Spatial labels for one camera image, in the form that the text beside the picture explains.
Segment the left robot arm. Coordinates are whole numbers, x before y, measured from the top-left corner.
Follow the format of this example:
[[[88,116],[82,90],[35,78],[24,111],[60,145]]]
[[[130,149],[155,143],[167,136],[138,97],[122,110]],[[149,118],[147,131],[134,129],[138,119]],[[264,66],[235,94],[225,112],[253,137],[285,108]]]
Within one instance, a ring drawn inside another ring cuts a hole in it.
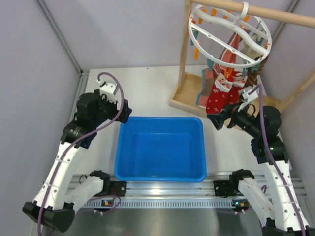
[[[25,202],[23,213],[42,227],[61,233],[71,226],[79,209],[93,197],[106,196],[111,191],[111,177],[101,171],[92,171],[86,180],[71,192],[69,184],[81,158],[89,149],[97,133],[117,121],[126,123],[132,112],[128,100],[116,100],[99,89],[84,93],[76,103],[73,120],[63,129],[53,166],[39,193],[31,202]]]

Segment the beige hanging sock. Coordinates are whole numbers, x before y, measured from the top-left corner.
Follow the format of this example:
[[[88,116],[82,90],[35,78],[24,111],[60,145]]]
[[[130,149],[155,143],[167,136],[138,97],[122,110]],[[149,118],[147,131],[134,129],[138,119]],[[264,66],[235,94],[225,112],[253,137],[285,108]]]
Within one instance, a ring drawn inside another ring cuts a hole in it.
[[[262,45],[262,43],[264,42],[264,38],[258,36],[257,34],[254,34],[252,36],[252,40],[257,43],[259,46]],[[250,57],[251,59],[257,59],[258,57],[263,56],[263,54],[260,54],[259,52],[255,51],[253,48],[251,48],[245,41],[244,39],[241,38],[240,42],[243,42],[244,46],[243,48],[240,50],[241,53],[243,53],[244,55]]]

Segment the salmon pink cloth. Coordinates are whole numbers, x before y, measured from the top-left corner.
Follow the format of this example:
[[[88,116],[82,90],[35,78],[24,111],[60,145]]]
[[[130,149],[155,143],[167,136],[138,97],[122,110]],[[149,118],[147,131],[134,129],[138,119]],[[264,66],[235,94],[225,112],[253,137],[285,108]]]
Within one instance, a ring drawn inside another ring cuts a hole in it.
[[[226,79],[232,82],[229,78],[231,73],[237,71],[233,68],[227,68],[223,65],[217,64],[210,59],[207,60],[207,67],[202,69],[202,90],[197,96],[196,105],[200,107],[205,107],[207,104],[207,99],[212,90],[213,83],[217,76],[222,73],[225,75]]]

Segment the red santa sock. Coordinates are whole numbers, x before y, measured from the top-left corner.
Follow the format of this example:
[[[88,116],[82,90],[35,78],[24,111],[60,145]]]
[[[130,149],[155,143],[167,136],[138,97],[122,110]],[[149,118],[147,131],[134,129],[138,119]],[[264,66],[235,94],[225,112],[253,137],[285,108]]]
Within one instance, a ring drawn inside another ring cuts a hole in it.
[[[239,102],[239,91],[244,88],[248,77],[243,77],[242,72],[234,71],[231,73],[231,76],[229,78],[232,80],[232,88],[229,91],[227,99],[225,101],[226,105],[232,105]]]
[[[233,83],[226,79],[225,75],[220,73],[215,79],[209,98],[206,104],[206,113],[219,114],[224,107],[228,94],[232,89]]]

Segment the wooden hanger stand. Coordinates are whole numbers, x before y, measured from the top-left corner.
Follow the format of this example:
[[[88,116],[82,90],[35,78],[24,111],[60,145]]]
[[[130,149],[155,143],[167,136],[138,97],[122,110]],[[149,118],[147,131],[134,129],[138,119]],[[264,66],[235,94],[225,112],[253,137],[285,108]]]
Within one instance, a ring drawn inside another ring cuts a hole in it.
[[[242,3],[229,0],[187,0],[185,1],[184,30],[180,57],[178,84],[169,100],[169,106],[181,109],[183,111],[195,114],[197,116],[206,116],[203,108],[195,105],[194,100],[197,99],[197,92],[202,87],[202,77],[187,73],[185,71],[187,48],[189,40],[188,23],[190,23],[190,14],[192,13],[192,4],[200,3],[218,10],[231,10],[233,12],[241,12]],[[251,16],[262,17],[279,21],[281,23],[294,24],[309,28],[315,27],[315,18],[285,11],[273,10],[258,6],[250,6],[249,14]],[[315,80],[315,69],[312,68],[306,77],[297,85],[297,87],[282,101],[268,96],[264,96],[265,105],[275,106],[280,112],[287,109],[293,101]]]

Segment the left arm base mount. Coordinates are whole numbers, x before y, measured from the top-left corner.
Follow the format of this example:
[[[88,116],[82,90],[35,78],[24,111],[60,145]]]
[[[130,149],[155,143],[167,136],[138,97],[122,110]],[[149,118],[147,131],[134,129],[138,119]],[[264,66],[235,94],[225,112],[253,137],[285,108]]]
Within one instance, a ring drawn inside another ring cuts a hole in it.
[[[108,194],[124,197],[126,194],[126,186],[126,181],[111,181]]]

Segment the blue plastic bin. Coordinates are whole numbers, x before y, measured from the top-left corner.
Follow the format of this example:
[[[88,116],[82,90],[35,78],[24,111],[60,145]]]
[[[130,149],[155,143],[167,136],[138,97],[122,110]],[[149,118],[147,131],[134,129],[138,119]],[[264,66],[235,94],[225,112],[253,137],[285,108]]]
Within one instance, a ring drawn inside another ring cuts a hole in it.
[[[114,175],[121,181],[203,181],[207,167],[202,121],[130,117],[120,126]]]

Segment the brown striped sock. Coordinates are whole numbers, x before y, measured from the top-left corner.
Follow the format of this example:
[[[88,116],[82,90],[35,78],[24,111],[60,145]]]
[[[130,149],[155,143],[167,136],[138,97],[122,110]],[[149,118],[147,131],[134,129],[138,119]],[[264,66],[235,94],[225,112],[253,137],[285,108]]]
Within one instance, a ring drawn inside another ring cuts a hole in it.
[[[245,87],[253,87],[258,84],[258,75],[260,75],[264,65],[266,64],[268,57],[266,57],[261,63],[256,66],[248,68],[247,80]]]

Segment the white base board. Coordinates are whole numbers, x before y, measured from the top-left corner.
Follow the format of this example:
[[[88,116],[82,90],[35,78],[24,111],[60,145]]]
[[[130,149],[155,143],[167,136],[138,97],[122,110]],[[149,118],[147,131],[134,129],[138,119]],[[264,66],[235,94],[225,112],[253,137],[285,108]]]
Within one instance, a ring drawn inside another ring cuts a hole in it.
[[[178,66],[106,68],[121,83],[133,116],[191,117],[192,114],[170,107],[169,99],[178,82]],[[251,137],[240,129],[223,127],[217,131],[207,118],[204,130],[207,172],[260,171],[251,150]],[[76,175],[102,170],[113,174],[120,123],[99,131],[75,170]]]

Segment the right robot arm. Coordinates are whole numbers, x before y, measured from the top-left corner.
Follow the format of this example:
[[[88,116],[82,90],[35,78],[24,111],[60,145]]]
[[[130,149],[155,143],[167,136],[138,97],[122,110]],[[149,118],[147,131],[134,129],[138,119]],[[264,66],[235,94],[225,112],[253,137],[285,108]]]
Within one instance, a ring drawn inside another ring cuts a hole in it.
[[[208,114],[216,130],[228,119],[228,128],[240,127],[252,137],[251,150],[262,170],[270,196],[267,197],[253,173],[240,169],[229,176],[230,190],[246,197],[259,218],[265,236],[313,236],[315,230],[303,215],[290,175],[286,147],[278,136],[282,123],[280,112],[272,106],[262,106],[256,116],[240,104],[226,105],[219,114]]]

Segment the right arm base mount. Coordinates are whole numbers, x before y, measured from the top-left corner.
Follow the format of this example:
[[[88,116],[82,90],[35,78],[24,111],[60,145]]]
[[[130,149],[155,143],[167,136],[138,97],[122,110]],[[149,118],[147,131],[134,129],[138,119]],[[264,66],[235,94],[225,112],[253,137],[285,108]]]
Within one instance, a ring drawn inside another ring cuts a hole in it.
[[[214,191],[215,196],[228,198],[234,196],[243,196],[243,194],[238,190],[238,182],[232,182],[229,180],[215,180]]]

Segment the white round clip hanger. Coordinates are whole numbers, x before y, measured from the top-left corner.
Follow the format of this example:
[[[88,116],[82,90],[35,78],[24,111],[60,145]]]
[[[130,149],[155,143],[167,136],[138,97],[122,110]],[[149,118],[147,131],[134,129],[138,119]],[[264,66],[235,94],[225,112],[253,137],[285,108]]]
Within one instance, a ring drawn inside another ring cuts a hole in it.
[[[194,48],[193,59],[204,57],[211,61],[248,72],[248,68],[256,66],[269,56],[272,46],[272,37],[265,22],[249,14],[249,4],[243,2],[240,13],[231,10],[218,10],[214,7],[196,5],[190,14],[189,44]],[[257,34],[264,38],[261,46],[252,40]],[[244,41],[255,51],[263,54],[257,59],[251,59],[240,52]]]

